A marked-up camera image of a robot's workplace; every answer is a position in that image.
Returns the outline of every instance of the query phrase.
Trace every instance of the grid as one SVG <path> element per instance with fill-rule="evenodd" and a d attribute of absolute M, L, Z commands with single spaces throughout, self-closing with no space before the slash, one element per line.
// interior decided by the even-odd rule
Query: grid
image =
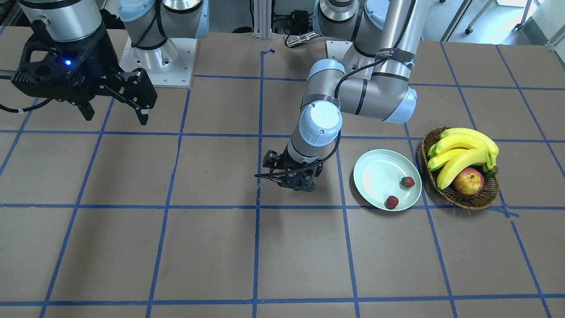
<path fill-rule="evenodd" d="M 0 35 L 4 31 L 4 28 L 0 29 Z M 444 57 L 449 65 L 449 69 L 455 81 L 455 85 L 451 84 L 427 84 L 427 83 L 411 83 L 411 86 L 438 86 L 438 87 L 456 87 L 459 91 L 461 99 L 465 105 L 466 112 L 471 120 L 473 128 L 477 128 L 473 116 L 471 114 L 471 110 L 467 105 L 467 101 L 462 91 L 462 88 L 485 88 L 485 89 L 512 89 L 517 90 L 520 93 L 526 107 L 530 115 L 532 116 L 533 120 L 536 123 L 537 128 L 539 129 L 542 139 L 495 139 L 496 142 L 499 143 L 506 143 L 506 142 L 517 142 L 517 143 L 544 143 L 547 145 L 549 151 L 551 152 L 553 159 L 557 163 L 560 172 L 562 173 L 563 177 L 565 178 L 565 172 L 563 170 L 563 166 L 559 161 L 558 157 L 556 156 L 552 144 L 559 144 L 565 143 L 565 140 L 554 140 L 548 139 L 544 134 L 544 131 L 539 124 L 538 120 L 536 119 L 523 91 L 565 91 L 565 88 L 543 88 L 543 87 L 520 87 L 518 82 L 514 78 L 510 67 L 508 66 L 505 57 L 503 56 L 501 50 L 498 46 L 497 52 L 500 55 L 501 60 L 504 62 L 504 65 L 507 68 L 512 80 L 515 83 L 515 87 L 496 87 L 496 86 L 479 86 L 479 85 L 460 85 L 458 79 L 455 75 L 455 71 L 450 63 L 450 59 L 447 56 L 447 52 L 443 43 L 441 44 L 441 49 L 443 51 Z M 440 240 L 438 238 L 438 234 L 436 231 L 436 226 L 434 224 L 434 219 L 432 217 L 431 209 L 456 209 L 457 207 L 452 205 L 433 205 L 428 203 L 427 196 L 425 191 L 422 190 L 422 198 L 424 201 L 424 205 L 414 205 L 411 209 L 414 210 L 424 210 L 426 211 L 429 225 L 431 232 L 433 234 L 434 243 L 437 250 L 437 256 L 441 265 L 443 277 L 445 280 L 445 285 L 447 289 L 447 296 L 400 296 L 400 297 L 374 297 L 374 298 L 367 298 L 367 297 L 359 297 L 357 293 L 357 283 L 355 279 L 355 266 L 353 262 L 353 254 L 351 250 L 351 241 L 350 241 L 350 232 L 349 232 L 349 222 L 348 222 L 348 209 L 376 209 L 375 207 L 371 206 L 364 206 L 364 205 L 347 205 L 345 200 L 345 191 L 344 191 L 344 180 L 342 175 L 342 167 L 341 167 L 341 159 L 340 159 L 340 151 L 336 152 L 336 159 L 337 159 L 337 168 L 338 168 L 338 176 L 340 182 L 340 190 L 341 190 L 341 205 L 262 205 L 261 204 L 261 179 L 257 179 L 257 200 L 255 205 L 173 205 L 171 204 L 171 196 L 173 187 L 175 184 L 175 174 L 177 164 L 179 163 L 179 155 L 181 152 L 182 140 L 185 136 L 227 136 L 227 137 L 257 137 L 258 138 L 258 156 L 257 156 L 257 172 L 261 171 L 261 161 L 264 149 L 262 147 L 263 138 L 288 138 L 290 135 L 269 135 L 263 133 L 263 84 L 265 81 L 305 81 L 305 79 L 293 79 L 293 78 L 273 78 L 273 77 L 265 77 L 264 76 L 264 56 L 266 54 L 276 54 L 275 50 L 268 49 L 265 51 L 261 51 L 259 53 L 260 58 L 260 76 L 229 76 L 229 75 L 195 75 L 197 78 L 223 78 L 223 79 L 253 79 L 259 80 L 260 88 L 259 88 L 259 127 L 257 134 L 206 134 L 206 133 L 193 133 L 193 132 L 185 132 L 185 120 L 187 116 L 187 112 L 190 107 L 190 90 L 188 90 L 188 94 L 186 95 L 185 107 L 184 112 L 182 115 L 182 122 L 178 133 L 175 132 L 120 132 L 120 131 L 106 131 L 106 124 L 110 117 L 112 107 L 114 105 L 114 101 L 112 100 L 108 111 L 106 112 L 105 119 L 102 123 L 102 127 L 99 131 L 49 131 L 49 130 L 26 130 L 25 126 L 28 123 L 30 117 L 33 115 L 33 112 L 30 112 L 26 115 L 23 123 L 21 124 L 18 130 L 0 130 L 0 133 L 16 133 L 14 142 L 6 156 L 6 158 L 2 162 L 2 166 L 0 167 L 0 175 L 2 175 L 7 163 L 10 160 L 10 157 L 14 151 L 14 149 L 18 146 L 18 141 L 22 134 L 92 134 L 98 135 L 97 142 L 95 144 L 92 156 L 90 158 L 90 162 L 88 168 L 86 170 L 82 186 L 76 199 L 75 204 L 14 204 L 14 203 L 0 203 L 0 207 L 12 207 L 12 208 L 25 208 L 25 207 L 39 207 L 39 208 L 72 208 L 72 216 L 69 221 L 66 234 L 64 236 L 63 244 L 60 248 L 60 254 L 58 260 L 55 265 L 55 270 L 53 272 L 53 276 L 51 278 L 49 288 L 45 295 L 45 300 L 42 302 L 5 302 L 0 301 L 0 307 L 7 307 L 7 306 L 40 306 L 41 312 L 39 317 L 43 318 L 45 312 L 48 307 L 51 306 L 146 306 L 146 317 L 151 317 L 151 310 L 154 306 L 165 306 L 165 305 L 197 305 L 197 304 L 240 304 L 240 305 L 251 305 L 252 306 L 252 318 L 257 317 L 257 306 L 258 304 L 295 304 L 295 303 L 352 303 L 355 308 L 355 316 L 357 318 L 361 317 L 359 304 L 360 303 L 377 303 L 377 302 L 432 302 L 432 301 L 449 301 L 451 305 L 451 310 L 453 312 L 454 317 L 458 317 L 458 312 L 456 308 L 455 301 L 457 300 L 480 300 L 480 299 L 539 299 L 543 304 L 544 310 L 547 314 L 547 317 L 551 317 L 550 310 L 547 306 L 546 299 L 551 298 L 565 298 L 565 294 L 545 294 L 540 288 L 540 284 L 538 283 L 536 274 L 534 272 L 533 266 L 530 262 L 528 257 L 527 251 L 523 245 L 521 240 L 520 234 L 518 232 L 518 228 L 515 225 L 514 219 L 509 219 L 509 226 L 512 227 L 512 230 L 516 236 L 516 241 L 520 246 L 520 250 L 523 254 L 524 260 L 527 263 L 528 270 L 532 276 L 532 280 L 536 286 L 537 293 L 536 294 L 497 294 L 497 295 L 455 295 L 451 290 L 451 285 L 449 281 L 449 275 L 446 269 L 446 265 L 444 262 L 444 257 L 440 247 Z M 410 135 L 408 125 L 404 124 L 404 129 L 406 132 L 406 137 L 392 137 L 392 136 L 343 136 L 343 139 L 394 139 L 394 140 L 406 140 L 410 147 L 410 152 L 412 154 L 412 159 L 416 166 L 418 166 L 416 160 L 416 150 L 412 144 L 413 141 L 420 141 L 421 137 L 413 137 Z M 167 199 L 164 205 L 100 205 L 100 204 L 82 204 L 81 199 L 82 195 L 85 191 L 86 183 L 89 179 L 90 172 L 92 166 L 95 162 L 95 158 L 98 152 L 99 145 L 103 136 L 105 135 L 166 135 L 166 136 L 177 136 L 178 137 L 178 146 L 177 146 L 177 153 L 175 159 L 175 165 L 173 168 L 173 172 L 170 176 L 170 182 L 168 186 L 167 192 Z M 521 206 L 521 205 L 507 205 L 503 198 L 503 194 L 501 191 L 500 194 L 501 205 L 495 205 L 489 208 L 489 210 L 503 213 L 506 217 L 513 217 L 519 218 L 519 215 L 513 210 L 536 210 L 536 209 L 544 209 L 544 210 L 565 210 L 564 206 Z M 148 299 L 140 299 L 135 301 L 106 301 L 106 300 L 88 300 L 88 301 L 53 301 L 51 300 L 51 293 L 53 292 L 53 288 L 55 285 L 55 281 L 57 280 L 59 268 L 61 262 L 63 260 L 63 256 L 66 251 L 67 243 L 69 240 L 69 236 L 71 234 L 71 230 L 73 228 L 73 224 L 75 221 L 75 217 L 77 215 L 77 211 L 83 208 L 114 208 L 114 209 L 162 209 L 163 210 L 163 222 L 162 222 L 162 229 L 160 232 L 159 242 L 158 242 L 158 252 L 157 258 L 155 260 L 155 267 L 153 273 L 153 279 L 151 282 L 151 289 Z M 168 213 L 171 209 L 219 209 L 219 208 L 236 208 L 236 209 L 255 209 L 255 247 L 254 247 L 254 273 L 253 273 L 253 297 L 252 299 L 209 299 L 209 300 L 156 300 L 154 299 L 155 295 L 155 288 L 157 285 L 157 278 L 159 273 L 160 267 L 160 258 L 163 251 L 163 244 L 165 235 L 167 232 L 167 221 L 168 221 Z M 353 297 L 348 298 L 307 298 L 307 299 L 287 299 L 287 298 L 280 298 L 280 299 L 258 299 L 258 280 L 259 280 L 259 249 L 260 249 L 260 213 L 262 209 L 340 209 L 342 210 L 343 221 L 344 221 L 344 231 L 345 231 L 345 239 L 346 239 L 346 246 L 347 246 L 347 256 L 349 261 L 349 269 L 350 269 L 350 277 L 351 277 L 351 288 Z"/>

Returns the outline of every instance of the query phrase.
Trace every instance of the bunch of bananas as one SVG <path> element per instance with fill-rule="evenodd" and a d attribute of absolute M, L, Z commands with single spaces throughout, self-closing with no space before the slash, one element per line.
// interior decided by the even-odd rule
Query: bunch of bananas
<path fill-rule="evenodd" d="M 469 128 L 450 128 L 443 131 L 440 141 L 430 147 L 428 170 L 442 168 L 437 187 L 445 189 L 466 167 L 480 165 L 486 177 L 496 175 L 498 146 L 482 132 Z"/>

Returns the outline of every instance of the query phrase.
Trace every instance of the plate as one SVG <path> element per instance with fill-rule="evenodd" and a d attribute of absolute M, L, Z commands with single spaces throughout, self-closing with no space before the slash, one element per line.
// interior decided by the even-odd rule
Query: plate
<path fill-rule="evenodd" d="M 412 177 L 414 186 L 400 184 L 404 177 Z M 401 211 L 413 206 L 420 198 L 422 180 L 414 164 L 405 156 L 388 149 L 375 149 L 362 155 L 353 168 L 353 181 L 361 196 L 372 205 L 387 211 Z M 387 209 L 389 196 L 398 198 L 394 209 Z"/>

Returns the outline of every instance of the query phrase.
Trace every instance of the fruit basket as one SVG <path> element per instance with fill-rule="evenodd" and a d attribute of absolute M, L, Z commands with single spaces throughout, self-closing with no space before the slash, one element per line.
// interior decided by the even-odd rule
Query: fruit basket
<path fill-rule="evenodd" d="M 427 171 L 430 181 L 436 191 L 441 194 L 447 201 L 470 210 L 480 210 L 489 207 L 498 197 L 498 192 L 500 190 L 498 180 L 496 177 L 484 178 L 485 184 L 483 189 L 475 195 L 463 195 L 449 186 L 443 190 L 437 187 L 437 176 L 440 174 L 440 170 L 429 171 L 425 167 L 428 165 L 428 150 L 436 142 L 440 140 L 440 134 L 448 129 L 449 127 L 439 127 L 430 130 L 422 139 L 421 143 L 421 155 L 424 159 L 423 169 Z"/>

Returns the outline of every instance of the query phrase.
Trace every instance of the light blue joint cap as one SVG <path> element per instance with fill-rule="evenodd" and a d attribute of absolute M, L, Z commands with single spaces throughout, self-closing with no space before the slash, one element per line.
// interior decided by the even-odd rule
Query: light blue joint cap
<path fill-rule="evenodd" d="M 298 120 L 298 130 L 309 145 L 323 147 L 336 138 L 342 123 L 339 108 L 331 102 L 320 100 L 304 108 Z"/>
<path fill-rule="evenodd" d="M 118 0 L 118 12 L 123 22 L 141 18 L 155 5 L 155 0 Z"/>
<path fill-rule="evenodd" d="M 312 30 L 319 34 L 320 36 L 324 36 L 321 33 L 320 29 L 320 16 L 318 15 L 318 7 L 320 6 L 320 0 L 316 0 L 316 4 L 314 5 L 314 14 L 312 15 Z"/>
<path fill-rule="evenodd" d="M 202 13 L 200 14 L 200 22 L 198 23 L 198 29 L 196 29 L 196 35 L 194 38 L 204 38 L 208 36 L 208 29 L 210 25 L 210 6 L 208 5 L 208 0 L 203 0 Z"/>
<path fill-rule="evenodd" d="M 345 68 L 340 62 L 337 62 L 334 59 L 324 58 L 314 63 L 314 65 L 312 65 L 312 68 L 310 69 L 310 74 L 308 75 L 308 79 L 306 81 L 308 82 L 308 80 L 312 76 L 314 76 L 314 74 L 325 70 L 339 70 L 343 74 L 345 74 Z"/>
<path fill-rule="evenodd" d="M 367 0 L 367 2 L 365 2 L 365 12 L 369 17 L 369 20 L 373 22 L 375 27 L 378 27 L 381 30 L 385 26 L 388 5 L 389 2 L 387 0 Z"/>
<path fill-rule="evenodd" d="M 417 98 L 418 94 L 416 93 L 416 91 L 408 87 L 408 92 L 406 92 L 406 95 L 404 96 L 402 102 L 400 102 L 400 105 L 398 105 L 398 107 L 392 112 L 390 116 L 388 116 L 387 119 L 384 120 L 384 122 L 397 124 L 406 123 L 410 119 L 410 117 L 412 117 L 412 114 L 416 109 Z"/>

